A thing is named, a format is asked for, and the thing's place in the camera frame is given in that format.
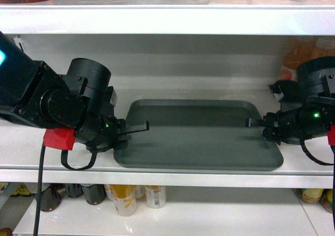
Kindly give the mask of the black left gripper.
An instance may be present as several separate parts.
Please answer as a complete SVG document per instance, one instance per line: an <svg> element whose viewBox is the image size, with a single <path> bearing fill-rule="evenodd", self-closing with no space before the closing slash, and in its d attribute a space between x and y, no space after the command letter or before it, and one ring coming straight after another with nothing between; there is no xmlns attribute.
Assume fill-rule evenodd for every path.
<svg viewBox="0 0 335 236"><path fill-rule="evenodd" d="M75 132L75 141L84 144L91 152L123 150L127 148L128 140L131 140L130 133L149 130L147 120L142 125L125 126L124 119L87 114L83 124Z"/></svg>

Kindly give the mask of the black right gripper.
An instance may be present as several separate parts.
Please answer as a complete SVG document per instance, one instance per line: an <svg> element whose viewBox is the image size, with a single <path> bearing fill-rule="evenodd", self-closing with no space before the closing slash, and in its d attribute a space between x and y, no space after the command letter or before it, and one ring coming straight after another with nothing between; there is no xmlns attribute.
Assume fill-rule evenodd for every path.
<svg viewBox="0 0 335 236"><path fill-rule="evenodd" d="M263 136L268 141L299 145L302 141L326 136L330 130L330 121L316 107L300 107L289 111L267 113L263 120L248 118L245 126L265 127Z"/></svg>

